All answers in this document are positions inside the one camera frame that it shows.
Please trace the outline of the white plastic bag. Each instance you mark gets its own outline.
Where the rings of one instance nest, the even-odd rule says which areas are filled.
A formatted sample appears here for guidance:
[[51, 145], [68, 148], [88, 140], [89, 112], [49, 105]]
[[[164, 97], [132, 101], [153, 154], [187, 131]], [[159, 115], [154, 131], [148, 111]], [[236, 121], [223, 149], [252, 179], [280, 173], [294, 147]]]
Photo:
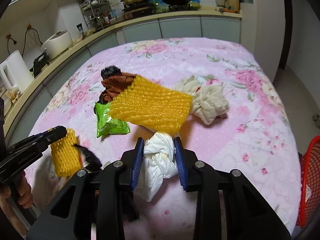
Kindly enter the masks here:
[[161, 188], [163, 180], [178, 174], [175, 152], [173, 139], [167, 133], [156, 132], [145, 141], [135, 194], [144, 201], [151, 202]]

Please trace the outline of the pink floral quilt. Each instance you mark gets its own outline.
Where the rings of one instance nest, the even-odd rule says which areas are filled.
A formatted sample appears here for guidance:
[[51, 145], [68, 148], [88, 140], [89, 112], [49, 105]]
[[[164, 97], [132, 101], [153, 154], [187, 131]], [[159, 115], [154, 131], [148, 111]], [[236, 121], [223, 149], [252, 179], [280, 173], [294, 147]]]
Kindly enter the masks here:
[[94, 55], [33, 133], [65, 126], [104, 166], [52, 144], [27, 168], [41, 215], [27, 239], [290, 239], [296, 142], [253, 55], [208, 38], [139, 41]]

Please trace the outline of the yellow foam net roll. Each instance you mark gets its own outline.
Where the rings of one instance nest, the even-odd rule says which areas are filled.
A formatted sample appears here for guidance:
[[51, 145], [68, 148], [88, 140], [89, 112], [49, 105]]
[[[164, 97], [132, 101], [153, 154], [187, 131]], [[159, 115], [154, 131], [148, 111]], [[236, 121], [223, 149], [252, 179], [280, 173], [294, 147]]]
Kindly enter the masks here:
[[67, 128], [66, 136], [51, 144], [52, 162], [58, 177], [70, 177], [82, 169], [79, 150], [74, 146], [77, 142], [75, 130]]

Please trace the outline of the cream cloth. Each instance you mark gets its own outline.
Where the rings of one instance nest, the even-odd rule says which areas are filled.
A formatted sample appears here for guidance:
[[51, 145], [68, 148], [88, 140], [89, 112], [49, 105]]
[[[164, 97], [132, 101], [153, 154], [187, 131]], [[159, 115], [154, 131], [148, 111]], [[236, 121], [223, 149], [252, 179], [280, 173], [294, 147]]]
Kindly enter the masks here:
[[174, 90], [193, 97], [190, 113], [199, 117], [206, 125], [229, 111], [229, 101], [223, 95], [223, 86], [207, 85], [203, 77], [192, 75], [183, 78], [175, 85]]

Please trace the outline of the brown and black bag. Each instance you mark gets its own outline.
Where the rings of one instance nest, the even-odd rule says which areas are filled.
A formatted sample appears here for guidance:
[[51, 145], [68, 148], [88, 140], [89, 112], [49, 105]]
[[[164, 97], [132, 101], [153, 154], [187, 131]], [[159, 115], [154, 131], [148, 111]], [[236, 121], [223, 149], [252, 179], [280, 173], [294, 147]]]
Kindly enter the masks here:
[[116, 66], [109, 66], [101, 71], [102, 82], [104, 91], [99, 96], [100, 104], [107, 104], [129, 87], [134, 79], [135, 74], [122, 72]]

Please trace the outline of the white electric kettle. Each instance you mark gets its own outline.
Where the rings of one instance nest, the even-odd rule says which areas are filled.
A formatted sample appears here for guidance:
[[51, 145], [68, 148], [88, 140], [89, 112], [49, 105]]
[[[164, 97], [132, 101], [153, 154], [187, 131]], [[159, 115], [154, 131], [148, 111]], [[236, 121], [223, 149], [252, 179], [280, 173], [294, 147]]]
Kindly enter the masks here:
[[1, 63], [1, 80], [8, 91], [20, 91], [23, 94], [34, 81], [32, 73], [18, 50]]

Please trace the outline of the yellow foam net sheet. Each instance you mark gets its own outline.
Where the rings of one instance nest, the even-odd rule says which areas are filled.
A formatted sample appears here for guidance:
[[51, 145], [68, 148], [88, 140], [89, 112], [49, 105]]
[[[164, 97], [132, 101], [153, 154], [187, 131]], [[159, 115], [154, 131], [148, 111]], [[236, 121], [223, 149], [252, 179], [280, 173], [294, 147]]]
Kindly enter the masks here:
[[133, 83], [111, 102], [114, 119], [165, 132], [179, 133], [189, 116], [193, 97], [136, 76]]

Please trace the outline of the green snack wrapper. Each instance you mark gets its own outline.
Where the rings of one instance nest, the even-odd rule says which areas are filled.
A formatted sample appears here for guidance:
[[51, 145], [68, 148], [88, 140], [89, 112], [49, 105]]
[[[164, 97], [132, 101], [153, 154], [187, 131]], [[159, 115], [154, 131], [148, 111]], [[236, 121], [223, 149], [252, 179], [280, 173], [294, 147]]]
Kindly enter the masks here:
[[94, 113], [97, 117], [97, 138], [113, 134], [129, 134], [130, 127], [127, 122], [114, 119], [109, 115], [111, 103], [95, 103]]

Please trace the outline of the metal spice rack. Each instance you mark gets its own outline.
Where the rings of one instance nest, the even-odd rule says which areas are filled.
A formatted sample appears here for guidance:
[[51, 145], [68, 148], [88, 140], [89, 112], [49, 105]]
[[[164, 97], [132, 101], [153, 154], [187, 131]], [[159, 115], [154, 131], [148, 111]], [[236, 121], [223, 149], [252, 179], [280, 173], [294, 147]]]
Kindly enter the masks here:
[[108, 0], [77, 0], [77, 2], [88, 29], [98, 31], [109, 25], [111, 6]]

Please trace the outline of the red plastic mesh basket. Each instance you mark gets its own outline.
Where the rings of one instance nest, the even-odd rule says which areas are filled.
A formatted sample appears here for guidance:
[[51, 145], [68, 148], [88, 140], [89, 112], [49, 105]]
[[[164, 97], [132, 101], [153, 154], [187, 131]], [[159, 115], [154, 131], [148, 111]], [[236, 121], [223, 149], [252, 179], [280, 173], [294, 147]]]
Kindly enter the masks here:
[[319, 208], [319, 135], [311, 140], [306, 153], [299, 160], [302, 194], [297, 225], [305, 227]]

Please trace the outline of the white rice cooker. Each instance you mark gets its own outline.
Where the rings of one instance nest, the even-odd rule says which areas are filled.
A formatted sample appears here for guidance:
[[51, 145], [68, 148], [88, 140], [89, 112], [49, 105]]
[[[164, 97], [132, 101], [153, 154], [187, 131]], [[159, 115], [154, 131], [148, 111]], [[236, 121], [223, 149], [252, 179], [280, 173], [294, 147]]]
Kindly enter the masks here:
[[73, 44], [72, 37], [67, 30], [59, 31], [48, 38], [41, 49], [46, 52], [50, 60], [55, 59]]

